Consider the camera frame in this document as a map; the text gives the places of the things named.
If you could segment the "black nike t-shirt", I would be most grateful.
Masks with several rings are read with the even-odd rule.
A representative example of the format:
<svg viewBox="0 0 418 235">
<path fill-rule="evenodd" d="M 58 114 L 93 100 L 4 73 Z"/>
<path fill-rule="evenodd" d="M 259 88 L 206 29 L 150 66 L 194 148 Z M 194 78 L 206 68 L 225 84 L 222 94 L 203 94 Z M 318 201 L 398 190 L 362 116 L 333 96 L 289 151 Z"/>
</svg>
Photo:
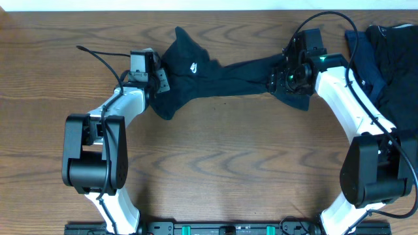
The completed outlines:
<svg viewBox="0 0 418 235">
<path fill-rule="evenodd" d="M 176 27 L 175 34 L 176 40 L 161 58 L 170 89 L 150 101 L 154 112 L 165 120 L 192 99 L 266 93 L 273 69 L 286 65 L 284 56 L 276 54 L 223 67 L 183 28 Z"/>
</svg>

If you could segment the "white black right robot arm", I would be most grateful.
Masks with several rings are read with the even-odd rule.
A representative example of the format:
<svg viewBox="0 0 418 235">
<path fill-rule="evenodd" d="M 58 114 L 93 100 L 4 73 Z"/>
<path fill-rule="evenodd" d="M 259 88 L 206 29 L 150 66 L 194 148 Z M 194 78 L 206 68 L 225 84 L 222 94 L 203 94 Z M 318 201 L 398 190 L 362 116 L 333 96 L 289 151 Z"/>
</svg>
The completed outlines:
<svg viewBox="0 0 418 235">
<path fill-rule="evenodd" d="M 383 117 L 353 77 L 340 54 L 300 55 L 276 65 L 267 82 L 270 93 L 318 94 L 342 126 L 349 150 L 340 170 L 341 193 L 320 213 L 323 234 L 369 234 L 370 215 L 395 218 L 382 207 L 417 191 L 417 139 Z"/>
</svg>

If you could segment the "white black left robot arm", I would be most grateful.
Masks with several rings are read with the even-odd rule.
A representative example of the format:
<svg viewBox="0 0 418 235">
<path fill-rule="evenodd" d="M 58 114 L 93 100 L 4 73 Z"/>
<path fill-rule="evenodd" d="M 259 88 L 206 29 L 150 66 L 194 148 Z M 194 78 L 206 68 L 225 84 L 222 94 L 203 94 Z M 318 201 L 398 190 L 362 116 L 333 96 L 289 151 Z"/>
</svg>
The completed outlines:
<svg viewBox="0 0 418 235">
<path fill-rule="evenodd" d="M 103 223 L 68 224 L 66 234 L 145 234 L 140 211 L 125 182 L 128 172 L 126 128 L 156 94 L 170 89 L 165 69 L 127 72 L 128 80 L 87 114 L 71 114 L 65 123 L 62 178 L 92 201 Z"/>
</svg>

